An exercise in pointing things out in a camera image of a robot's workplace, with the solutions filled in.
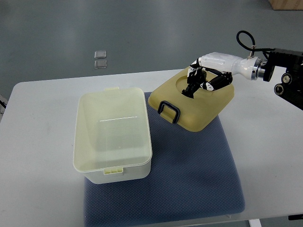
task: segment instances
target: robotic hand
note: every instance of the robotic hand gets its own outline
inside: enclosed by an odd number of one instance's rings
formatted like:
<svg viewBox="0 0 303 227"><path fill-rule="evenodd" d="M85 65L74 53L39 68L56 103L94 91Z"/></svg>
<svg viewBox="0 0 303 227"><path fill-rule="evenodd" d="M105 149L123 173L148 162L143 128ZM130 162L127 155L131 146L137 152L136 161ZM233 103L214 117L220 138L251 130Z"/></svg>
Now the robotic hand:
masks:
<svg viewBox="0 0 303 227"><path fill-rule="evenodd" d="M246 33L252 40L252 48L246 47L239 40L239 35ZM286 68L282 75L282 83L274 88L276 95L303 110L303 52L288 51L283 49L261 48L256 49L255 40L247 31L237 33L238 43L250 51L246 58L224 54L210 53L194 61L187 73L188 86L182 94L194 98L194 93L199 89L215 91L232 82L232 76L241 74L249 80L263 78L270 81L275 66ZM254 52L262 51L266 60L254 57ZM214 79L206 81L206 72L217 75Z"/></svg>

